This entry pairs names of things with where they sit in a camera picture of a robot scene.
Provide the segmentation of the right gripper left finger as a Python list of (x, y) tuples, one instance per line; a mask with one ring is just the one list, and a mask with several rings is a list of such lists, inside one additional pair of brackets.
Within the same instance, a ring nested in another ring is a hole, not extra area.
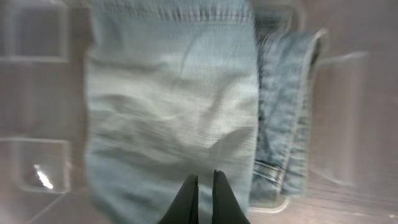
[(199, 224), (198, 176), (189, 175), (159, 224)]

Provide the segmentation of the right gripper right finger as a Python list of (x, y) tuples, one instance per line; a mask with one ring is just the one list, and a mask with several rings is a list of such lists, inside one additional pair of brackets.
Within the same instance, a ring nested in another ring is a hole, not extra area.
[(214, 171), (212, 199), (212, 224), (250, 224), (222, 171)]

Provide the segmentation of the light wash jeans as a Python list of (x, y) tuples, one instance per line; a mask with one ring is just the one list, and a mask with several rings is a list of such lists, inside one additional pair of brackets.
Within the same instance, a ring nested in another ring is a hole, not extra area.
[(214, 172), (242, 211), (304, 193), (324, 30), (249, 1), (93, 1), (85, 163), (113, 223), (158, 223), (184, 180), (211, 223)]

